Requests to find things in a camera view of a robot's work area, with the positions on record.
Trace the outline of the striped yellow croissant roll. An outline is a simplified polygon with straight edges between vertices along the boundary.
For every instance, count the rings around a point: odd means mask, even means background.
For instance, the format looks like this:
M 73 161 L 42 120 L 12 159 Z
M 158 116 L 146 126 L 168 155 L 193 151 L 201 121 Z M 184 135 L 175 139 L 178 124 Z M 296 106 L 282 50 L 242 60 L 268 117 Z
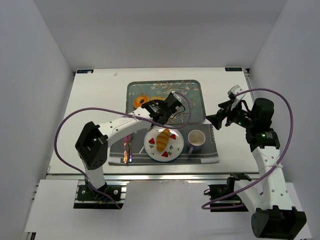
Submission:
M 156 150 L 158 152 L 163 152 L 164 149 L 167 147 L 171 133 L 170 130 L 165 128 L 161 131 L 156 137 Z

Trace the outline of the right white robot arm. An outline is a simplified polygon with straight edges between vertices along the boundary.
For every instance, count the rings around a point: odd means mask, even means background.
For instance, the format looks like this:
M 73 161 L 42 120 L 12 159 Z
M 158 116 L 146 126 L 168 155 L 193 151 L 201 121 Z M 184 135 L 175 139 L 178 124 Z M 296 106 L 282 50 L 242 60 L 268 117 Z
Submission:
M 280 142 L 271 128 L 274 103 L 266 98 L 254 101 L 252 109 L 245 100 L 220 103 L 214 115 L 206 117 L 219 130 L 237 124 L 246 131 L 246 141 L 258 166 L 262 192 L 244 173 L 231 174 L 219 200 L 237 196 L 251 213 L 251 228 L 256 238 L 293 240 L 307 222 L 306 214 L 297 210 L 289 195 L 280 160 Z

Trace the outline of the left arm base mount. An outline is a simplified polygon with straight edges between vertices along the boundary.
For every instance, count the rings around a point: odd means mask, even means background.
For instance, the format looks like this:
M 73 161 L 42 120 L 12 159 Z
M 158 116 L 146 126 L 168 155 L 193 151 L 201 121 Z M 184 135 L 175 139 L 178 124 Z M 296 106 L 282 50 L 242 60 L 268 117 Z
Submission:
M 124 205 L 126 187 L 124 185 L 107 185 L 105 189 L 100 189 L 108 194 L 118 205 L 105 194 L 92 190 L 88 184 L 78 184 L 73 208 L 74 209 L 93 209 L 93 210 L 120 210 Z

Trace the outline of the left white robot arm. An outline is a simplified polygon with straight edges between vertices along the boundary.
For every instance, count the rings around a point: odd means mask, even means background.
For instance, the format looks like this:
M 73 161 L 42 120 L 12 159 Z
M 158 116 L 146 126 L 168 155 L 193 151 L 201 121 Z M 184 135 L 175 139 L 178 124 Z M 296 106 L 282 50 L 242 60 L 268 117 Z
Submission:
M 167 122 L 184 106 L 183 97 L 178 92 L 171 92 L 165 100 L 148 101 L 131 113 L 103 109 L 121 117 L 102 124 L 90 121 L 84 125 L 75 149 L 84 166 L 85 185 L 95 200 L 114 196 L 108 191 L 104 179 L 103 165 L 108 158 L 108 148 L 140 130 L 150 131 L 154 127 L 171 129 Z

